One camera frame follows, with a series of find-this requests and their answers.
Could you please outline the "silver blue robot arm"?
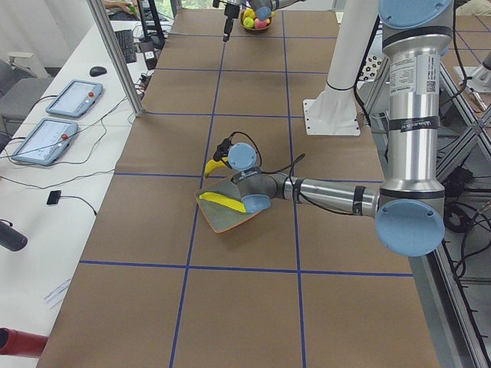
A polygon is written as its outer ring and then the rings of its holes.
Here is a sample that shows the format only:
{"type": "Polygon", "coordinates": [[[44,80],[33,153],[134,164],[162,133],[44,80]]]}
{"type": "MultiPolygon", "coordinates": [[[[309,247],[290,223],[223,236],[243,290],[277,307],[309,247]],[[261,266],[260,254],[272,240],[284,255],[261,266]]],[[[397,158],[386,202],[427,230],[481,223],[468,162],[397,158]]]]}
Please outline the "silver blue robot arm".
{"type": "Polygon", "coordinates": [[[310,135],[356,135],[353,90],[375,33],[390,65],[389,172],[378,190],[264,172],[259,150],[226,138],[213,159],[234,171],[245,210],[267,209],[272,199],[308,203],[340,215],[374,218],[382,244],[418,257],[444,237],[444,188],[436,177],[440,57],[453,33],[451,1],[349,1],[344,7],[325,89],[304,102],[310,135]]]}
{"type": "Polygon", "coordinates": [[[298,0],[213,0],[212,6],[218,8],[225,5],[224,15],[227,21],[234,21],[239,18],[239,13],[249,6],[253,11],[259,10],[259,18],[265,20],[273,11],[286,8],[295,4],[298,0]]]}

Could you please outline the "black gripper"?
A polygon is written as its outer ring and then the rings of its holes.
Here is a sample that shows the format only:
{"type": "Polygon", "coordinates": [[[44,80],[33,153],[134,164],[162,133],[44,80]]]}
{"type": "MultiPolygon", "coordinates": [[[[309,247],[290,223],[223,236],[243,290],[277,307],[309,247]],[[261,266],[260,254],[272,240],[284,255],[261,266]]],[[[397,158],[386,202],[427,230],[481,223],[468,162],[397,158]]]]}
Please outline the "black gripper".
{"type": "Polygon", "coordinates": [[[213,0],[213,7],[218,8],[220,5],[225,5],[224,15],[228,20],[235,20],[239,17],[241,11],[240,0],[213,0]]]}
{"type": "Polygon", "coordinates": [[[230,147],[232,146],[232,138],[226,137],[217,147],[213,154],[214,161],[221,161],[229,154],[230,147]]]}

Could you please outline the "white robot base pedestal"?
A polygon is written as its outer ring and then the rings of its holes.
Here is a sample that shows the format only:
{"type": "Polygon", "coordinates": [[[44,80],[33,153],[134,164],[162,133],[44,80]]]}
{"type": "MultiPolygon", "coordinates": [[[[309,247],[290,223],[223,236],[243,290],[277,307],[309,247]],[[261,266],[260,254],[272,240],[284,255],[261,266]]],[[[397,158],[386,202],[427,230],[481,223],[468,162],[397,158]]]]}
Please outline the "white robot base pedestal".
{"type": "Polygon", "coordinates": [[[347,1],[329,68],[325,89],[314,100],[304,100],[308,135],[359,136],[353,88],[371,33],[378,28],[378,1],[347,1]]]}

